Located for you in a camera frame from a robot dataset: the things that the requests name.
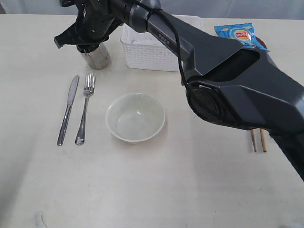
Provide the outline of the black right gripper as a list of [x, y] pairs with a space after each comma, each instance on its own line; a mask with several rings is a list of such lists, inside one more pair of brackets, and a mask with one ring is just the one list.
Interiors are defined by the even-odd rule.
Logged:
[[76, 45], [81, 49], [90, 49], [107, 41], [110, 34], [123, 24], [112, 12], [109, 0], [61, 0], [60, 5], [75, 5], [78, 14], [74, 24], [54, 37], [58, 48]]

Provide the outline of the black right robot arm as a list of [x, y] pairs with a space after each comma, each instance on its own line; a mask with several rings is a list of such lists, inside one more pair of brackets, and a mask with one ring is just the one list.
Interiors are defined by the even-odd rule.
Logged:
[[300, 176], [304, 174], [304, 88], [263, 50], [212, 36], [172, 16], [158, 0], [62, 0], [76, 6], [74, 24], [54, 41], [90, 53], [120, 25], [149, 32], [178, 58], [192, 111], [227, 127], [267, 130]]

